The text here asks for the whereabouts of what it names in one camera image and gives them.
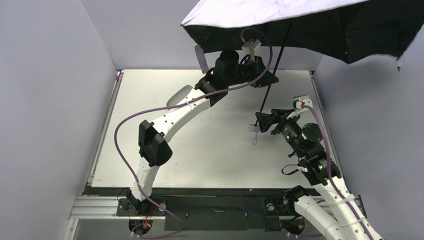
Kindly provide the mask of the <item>lavender umbrella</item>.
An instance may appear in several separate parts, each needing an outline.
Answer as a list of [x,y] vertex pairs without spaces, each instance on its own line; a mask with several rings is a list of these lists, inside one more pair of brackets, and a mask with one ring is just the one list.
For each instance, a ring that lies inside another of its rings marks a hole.
[[308,49],[352,64],[400,58],[424,24],[421,0],[201,0],[181,26],[204,53],[248,40],[270,49]]

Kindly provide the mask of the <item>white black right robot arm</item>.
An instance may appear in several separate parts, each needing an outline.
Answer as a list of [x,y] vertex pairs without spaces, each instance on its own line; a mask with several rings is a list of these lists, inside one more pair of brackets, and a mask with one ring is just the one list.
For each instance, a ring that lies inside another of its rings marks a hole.
[[300,185],[287,190],[283,196],[284,205],[297,215],[309,221],[327,240],[381,240],[383,237],[372,227],[358,207],[355,196],[348,190],[345,180],[332,161],[325,128],[310,106],[302,110],[311,112],[314,123],[300,127],[294,109],[272,109],[271,113],[256,112],[261,132],[267,132],[272,125],[272,135],[282,135],[292,148],[290,157],[296,156],[297,171],[323,197],[330,213],[325,211]]

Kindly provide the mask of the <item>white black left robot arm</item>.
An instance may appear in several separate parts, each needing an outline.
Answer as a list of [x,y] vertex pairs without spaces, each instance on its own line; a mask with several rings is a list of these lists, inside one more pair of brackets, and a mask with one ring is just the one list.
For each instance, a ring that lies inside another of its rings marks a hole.
[[173,154],[169,142],[184,125],[223,99],[231,86],[251,83],[253,88],[263,88],[278,82],[260,56],[247,56],[244,62],[239,62],[236,51],[222,51],[215,66],[195,86],[187,85],[171,98],[176,101],[177,108],[151,122],[144,120],[139,124],[137,179],[126,193],[132,207],[139,214],[149,208],[146,197],[152,194],[160,166]]

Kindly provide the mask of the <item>lavender umbrella case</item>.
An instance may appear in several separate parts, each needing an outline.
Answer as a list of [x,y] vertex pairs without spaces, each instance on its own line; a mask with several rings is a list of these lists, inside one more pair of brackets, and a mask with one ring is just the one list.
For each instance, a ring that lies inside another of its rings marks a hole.
[[166,102],[166,107],[178,105],[193,89],[191,85],[185,85],[172,95]]

